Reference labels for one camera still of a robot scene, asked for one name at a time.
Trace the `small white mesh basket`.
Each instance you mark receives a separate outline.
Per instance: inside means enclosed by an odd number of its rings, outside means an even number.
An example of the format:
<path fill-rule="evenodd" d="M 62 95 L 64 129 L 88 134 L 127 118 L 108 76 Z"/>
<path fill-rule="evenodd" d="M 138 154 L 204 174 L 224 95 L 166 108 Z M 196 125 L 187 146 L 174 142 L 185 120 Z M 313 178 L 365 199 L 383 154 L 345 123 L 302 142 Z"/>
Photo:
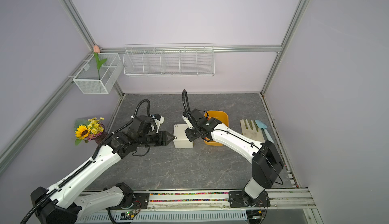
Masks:
<path fill-rule="evenodd" d="M 83 94 L 109 94 L 123 71 L 123 62 L 117 53 L 100 53 L 99 58 L 107 59 L 100 68 L 101 79 L 98 79 L 94 54 L 73 77 L 73 82 Z"/>

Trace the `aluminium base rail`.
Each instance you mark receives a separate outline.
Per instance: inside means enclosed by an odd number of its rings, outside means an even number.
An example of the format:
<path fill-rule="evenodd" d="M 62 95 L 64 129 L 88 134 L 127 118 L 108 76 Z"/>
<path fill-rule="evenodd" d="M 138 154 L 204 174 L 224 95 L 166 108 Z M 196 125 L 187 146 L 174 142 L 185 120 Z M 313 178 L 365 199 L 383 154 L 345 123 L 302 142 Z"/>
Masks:
<path fill-rule="evenodd" d="M 231 192 L 240 194 L 241 190 L 165 190 L 134 191 L 136 198 L 148 211 L 167 210 L 230 210 L 239 207 Z M 316 209 L 316 204 L 308 189 L 269 189 L 260 194 L 260 208 L 268 209 Z"/>

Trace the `white box with screws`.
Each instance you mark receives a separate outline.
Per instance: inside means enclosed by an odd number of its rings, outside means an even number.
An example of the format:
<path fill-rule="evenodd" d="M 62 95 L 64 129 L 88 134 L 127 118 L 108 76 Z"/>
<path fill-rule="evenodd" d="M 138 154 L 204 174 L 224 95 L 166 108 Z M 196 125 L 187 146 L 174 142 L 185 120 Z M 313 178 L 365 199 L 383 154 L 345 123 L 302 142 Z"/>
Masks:
<path fill-rule="evenodd" d="M 175 139 L 173 140 L 174 147 L 176 149 L 191 149 L 193 148 L 193 142 L 190 142 L 185 134 L 185 130 L 188 129 L 186 124 L 175 124 L 174 133 Z"/>

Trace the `yellow plastic tray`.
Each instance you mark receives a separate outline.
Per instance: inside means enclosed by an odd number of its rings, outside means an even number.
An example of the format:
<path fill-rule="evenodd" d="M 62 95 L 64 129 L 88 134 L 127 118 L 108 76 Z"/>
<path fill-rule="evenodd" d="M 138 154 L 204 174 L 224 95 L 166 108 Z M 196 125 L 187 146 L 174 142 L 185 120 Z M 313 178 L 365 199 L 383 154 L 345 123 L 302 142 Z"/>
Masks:
<path fill-rule="evenodd" d="M 204 116 L 207 119 L 215 118 L 225 124 L 227 127 L 229 126 L 229 116 L 226 112 L 223 111 L 204 111 Z M 208 146 L 221 147 L 223 144 L 217 143 L 215 141 L 210 141 L 209 139 L 204 140 L 204 143 Z"/>

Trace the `artificial pink tulip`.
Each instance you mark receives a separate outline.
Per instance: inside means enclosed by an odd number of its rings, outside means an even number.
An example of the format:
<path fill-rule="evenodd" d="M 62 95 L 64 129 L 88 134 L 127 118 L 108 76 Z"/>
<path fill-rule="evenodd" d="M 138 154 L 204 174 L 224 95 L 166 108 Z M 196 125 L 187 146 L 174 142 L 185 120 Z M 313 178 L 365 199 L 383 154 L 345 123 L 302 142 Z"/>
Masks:
<path fill-rule="evenodd" d="M 96 68 L 98 71 L 98 79 L 101 79 L 100 77 L 100 68 L 106 63 L 107 59 L 100 59 L 99 54 L 100 54 L 100 48 L 98 45 L 93 46 L 93 52 L 94 52 L 94 59 L 96 61 Z"/>

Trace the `beige cloth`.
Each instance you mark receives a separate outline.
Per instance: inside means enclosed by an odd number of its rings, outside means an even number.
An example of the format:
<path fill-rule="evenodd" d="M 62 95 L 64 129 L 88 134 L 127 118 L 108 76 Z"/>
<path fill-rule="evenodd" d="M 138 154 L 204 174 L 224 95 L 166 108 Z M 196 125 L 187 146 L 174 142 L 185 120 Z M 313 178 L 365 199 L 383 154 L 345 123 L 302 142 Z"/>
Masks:
<path fill-rule="evenodd" d="M 243 136 L 250 138 L 254 141 L 259 141 L 261 143 L 265 142 L 265 138 L 261 129 L 253 120 L 241 119 L 240 124 Z"/>

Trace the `light blue spatula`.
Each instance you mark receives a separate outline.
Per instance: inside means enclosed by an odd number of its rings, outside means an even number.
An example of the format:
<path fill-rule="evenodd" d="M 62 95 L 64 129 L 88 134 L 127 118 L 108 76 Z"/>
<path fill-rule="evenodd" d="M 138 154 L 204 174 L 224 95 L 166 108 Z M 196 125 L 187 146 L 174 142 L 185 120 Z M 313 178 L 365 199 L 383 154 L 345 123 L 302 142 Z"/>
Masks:
<path fill-rule="evenodd" d="M 264 140 L 274 143 L 275 141 L 273 140 L 270 133 L 268 132 L 267 126 L 264 123 L 262 123 L 260 120 L 255 120 L 254 122 L 256 123 L 257 127 L 261 130 Z"/>

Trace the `sunflower bouquet in vase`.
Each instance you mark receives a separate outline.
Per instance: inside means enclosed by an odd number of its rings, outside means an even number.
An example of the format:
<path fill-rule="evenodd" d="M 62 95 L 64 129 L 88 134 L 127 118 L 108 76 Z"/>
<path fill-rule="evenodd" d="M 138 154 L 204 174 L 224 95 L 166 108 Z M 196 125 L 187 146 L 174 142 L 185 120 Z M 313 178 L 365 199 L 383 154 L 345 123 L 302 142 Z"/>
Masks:
<path fill-rule="evenodd" d="M 75 121 L 75 145 L 78 146 L 81 143 L 88 143 L 94 141 L 97 145 L 100 145 L 105 137 L 108 136 L 105 126 L 103 124 L 104 118 L 80 118 Z"/>

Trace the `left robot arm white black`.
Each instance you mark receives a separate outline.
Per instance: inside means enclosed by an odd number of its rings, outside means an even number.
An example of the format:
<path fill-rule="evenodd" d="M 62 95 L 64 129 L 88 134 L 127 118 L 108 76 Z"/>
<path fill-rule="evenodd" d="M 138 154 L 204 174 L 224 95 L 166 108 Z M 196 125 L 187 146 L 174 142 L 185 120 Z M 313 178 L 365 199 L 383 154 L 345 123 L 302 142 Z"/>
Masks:
<path fill-rule="evenodd" d="M 85 163 L 52 186 L 35 189 L 31 194 L 32 209 L 21 223 L 26 224 L 36 216 L 42 224 L 75 224 L 88 215 L 113 207 L 133 208 L 138 214 L 145 204 L 123 182 L 96 194 L 82 196 L 81 193 L 127 155 L 138 156 L 138 147 L 150 149 L 172 142 L 173 135 L 159 129 L 164 118 L 152 115 L 150 105 L 148 99 L 143 99 L 133 118 L 107 135 Z"/>

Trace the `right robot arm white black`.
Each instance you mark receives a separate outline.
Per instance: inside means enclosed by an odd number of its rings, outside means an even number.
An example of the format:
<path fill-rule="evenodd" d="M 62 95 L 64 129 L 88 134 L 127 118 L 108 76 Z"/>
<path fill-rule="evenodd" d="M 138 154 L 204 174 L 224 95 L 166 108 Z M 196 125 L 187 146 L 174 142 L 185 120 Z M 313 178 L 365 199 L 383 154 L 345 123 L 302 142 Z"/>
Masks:
<path fill-rule="evenodd" d="M 215 141 L 232 149 L 251 163 L 252 176 L 241 192 L 231 192 L 230 204 L 238 207 L 259 205 L 259 196 L 271 189 L 285 164 L 273 142 L 255 141 L 227 127 L 216 118 L 207 118 L 198 109 L 189 106 L 187 91 L 182 91 L 183 120 L 188 125 L 185 130 L 191 142 L 201 138 Z"/>

